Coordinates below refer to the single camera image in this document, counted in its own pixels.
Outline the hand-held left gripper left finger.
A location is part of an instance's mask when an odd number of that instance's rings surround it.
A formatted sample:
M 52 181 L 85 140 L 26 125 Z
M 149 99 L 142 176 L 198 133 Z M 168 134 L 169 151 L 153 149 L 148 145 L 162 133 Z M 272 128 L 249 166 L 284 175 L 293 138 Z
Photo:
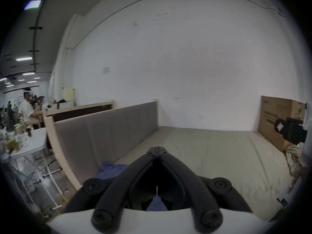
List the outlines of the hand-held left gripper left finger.
M 130 189 L 152 167 L 157 158 L 158 147 L 151 147 L 118 176 L 104 180 L 86 180 L 69 201 L 64 213 L 94 209 L 91 223 L 95 229 L 118 229 Z

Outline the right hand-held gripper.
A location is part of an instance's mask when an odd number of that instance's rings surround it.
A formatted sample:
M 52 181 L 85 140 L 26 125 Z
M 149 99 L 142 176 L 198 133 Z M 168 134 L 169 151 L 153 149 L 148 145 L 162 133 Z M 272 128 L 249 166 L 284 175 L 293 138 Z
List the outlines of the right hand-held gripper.
M 306 179 L 312 163 L 312 105 L 306 102 L 306 116 L 304 122 L 299 119 L 287 118 L 277 119 L 275 131 L 283 136 L 283 139 L 301 148 L 299 166 L 296 168 L 291 186 L 285 188 L 277 201 L 288 208 L 297 197 L 298 191 Z

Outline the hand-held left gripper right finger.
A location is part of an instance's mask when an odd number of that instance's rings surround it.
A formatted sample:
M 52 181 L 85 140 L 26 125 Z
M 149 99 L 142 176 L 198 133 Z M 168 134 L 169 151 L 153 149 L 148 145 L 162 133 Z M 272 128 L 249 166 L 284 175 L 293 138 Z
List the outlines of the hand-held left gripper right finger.
M 228 179 L 197 176 L 164 147 L 158 147 L 158 159 L 185 191 L 196 229 L 218 229 L 223 223 L 220 208 L 252 213 L 247 202 Z

